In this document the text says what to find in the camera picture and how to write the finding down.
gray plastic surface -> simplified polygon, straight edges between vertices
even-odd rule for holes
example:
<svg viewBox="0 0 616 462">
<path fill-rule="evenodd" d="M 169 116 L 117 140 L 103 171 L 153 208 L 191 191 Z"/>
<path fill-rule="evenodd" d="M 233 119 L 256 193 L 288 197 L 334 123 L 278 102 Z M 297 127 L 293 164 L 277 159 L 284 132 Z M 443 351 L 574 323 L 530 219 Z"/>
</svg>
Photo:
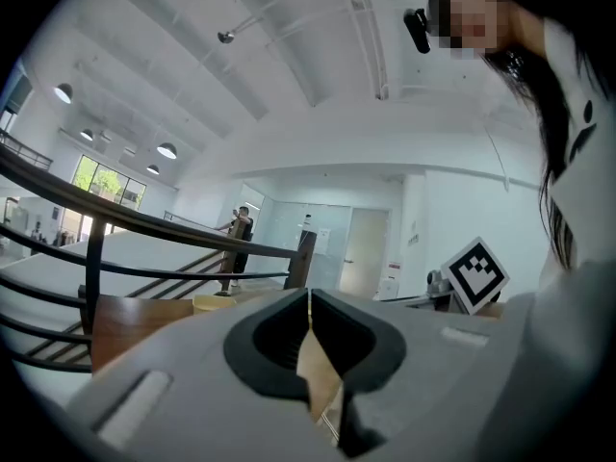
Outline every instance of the gray plastic surface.
<svg viewBox="0 0 616 462">
<path fill-rule="evenodd" d="M 510 299 L 498 321 L 332 293 L 388 321 L 407 343 L 389 383 L 353 400 L 362 425 L 388 439 L 356 460 L 519 458 L 598 370 L 616 317 L 615 275 L 614 263 L 586 265 L 541 295 Z M 272 302 L 255 299 L 164 328 L 97 374 L 69 414 L 97 428 L 145 372 L 160 370 L 173 383 L 126 450 L 135 460 L 345 460 L 304 404 L 255 395 L 224 361 L 231 326 Z M 466 341 L 465 332 L 487 343 Z"/>
</svg>

sign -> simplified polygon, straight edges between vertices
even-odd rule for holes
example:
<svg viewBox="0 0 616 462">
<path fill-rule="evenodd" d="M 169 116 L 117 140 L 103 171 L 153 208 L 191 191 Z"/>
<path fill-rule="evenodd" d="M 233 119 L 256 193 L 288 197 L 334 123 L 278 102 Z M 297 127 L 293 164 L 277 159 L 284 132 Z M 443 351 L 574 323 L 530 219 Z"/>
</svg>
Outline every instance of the sign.
<svg viewBox="0 0 616 462">
<path fill-rule="evenodd" d="M 509 282 L 509 276 L 488 245 L 477 237 L 441 267 L 443 275 L 473 315 Z"/>
<path fill-rule="evenodd" d="M 320 228 L 319 231 L 317 231 L 315 253 L 319 253 L 320 255 L 327 254 L 327 248 L 329 247 L 329 233 L 331 233 L 331 229 Z"/>
</svg>

glass wall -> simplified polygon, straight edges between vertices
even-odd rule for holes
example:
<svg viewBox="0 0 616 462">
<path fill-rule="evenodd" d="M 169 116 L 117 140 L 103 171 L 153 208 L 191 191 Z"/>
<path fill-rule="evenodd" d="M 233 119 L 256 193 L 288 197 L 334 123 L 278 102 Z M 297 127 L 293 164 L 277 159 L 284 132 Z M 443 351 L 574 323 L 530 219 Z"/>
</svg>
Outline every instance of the glass wall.
<svg viewBox="0 0 616 462">
<path fill-rule="evenodd" d="M 134 211 L 139 209 L 146 188 L 143 183 L 101 165 L 88 156 L 82 156 L 73 177 L 73 185 Z M 91 224 L 90 217 L 65 209 L 61 231 L 72 236 L 75 242 L 80 242 L 90 236 Z M 105 234 L 120 230 L 119 227 L 107 224 Z"/>
<path fill-rule="evenodd" d="M 297 249 L 306 215 L 310 215 L 310 230 L 319 235 L 306 286 L 336 289 L 347 250 L 347 233 L 351 208 L 335 205 L 273 202 L 255 238 L 258 243 L 280 248 Z M 288 259 L 250 256 L 249 269 L 260 272 L 286 271 Z"/>
</svg>

window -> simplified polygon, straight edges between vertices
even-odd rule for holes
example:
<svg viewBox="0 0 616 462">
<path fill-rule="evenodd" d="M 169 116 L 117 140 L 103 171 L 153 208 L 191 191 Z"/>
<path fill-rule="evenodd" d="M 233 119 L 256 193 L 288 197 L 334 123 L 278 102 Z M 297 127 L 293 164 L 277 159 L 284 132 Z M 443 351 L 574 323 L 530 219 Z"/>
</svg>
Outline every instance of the window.
<svg viewBox="0 0 616 462">
<path fill-rule="evenodd" d="M 88 156 L 82 156 L 73 177 L 73 185 L 134 211 L 139 209 L 146 188 L 143 183 L 101 165 Z M 92 218 L 64 210 L 61 230 L 73 235 L 76 241 L 88 239 L 91 225 Z M 111 224 L 105 228 L 106 235 L 118 231 L 124 229 Z"/>
<path fill-rule="evenodd" d="M 0 129 L 5 132 L 11 132 L 11 127 L 17 119 L 17 113 L 11 111 L 9 108 L 5 109 L 0 116 Z"/>
</svg>

white ceiling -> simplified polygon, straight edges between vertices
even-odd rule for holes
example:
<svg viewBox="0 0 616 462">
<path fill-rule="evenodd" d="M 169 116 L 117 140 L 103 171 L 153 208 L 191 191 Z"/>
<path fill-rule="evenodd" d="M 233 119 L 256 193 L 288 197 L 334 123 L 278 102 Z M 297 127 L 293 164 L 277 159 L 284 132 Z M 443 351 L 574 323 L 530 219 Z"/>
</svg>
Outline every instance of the white ceiling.
<svg viewBox="0 0 616 462">
<path fill-rule="evenodd" d="M 74 87 L 64 124 L 70 135 L 81 140 L 88 125 L 105 131 L 137 151 L 115 161 L 144 176 L 157 164 L 169 185 L 264 118 L 305 114 L 332 98 L 376 108 L 422 96 L 444 111 L 468 103 L 478 115 L 524 128 L 526 110 L 483 62 L 454 60 L 448 50 L 417 52 L 401 17 L 424 4 L 65 0 L 26 58 L 46 93 L 60 82 Z M 232 43 L 218 41 L 218 32 L 238 27 Z M 163 141 L 178 148 L 178 160 L 156 152 Z M 105 142 L 95 148 L 108 149 Z"/>
</svg>

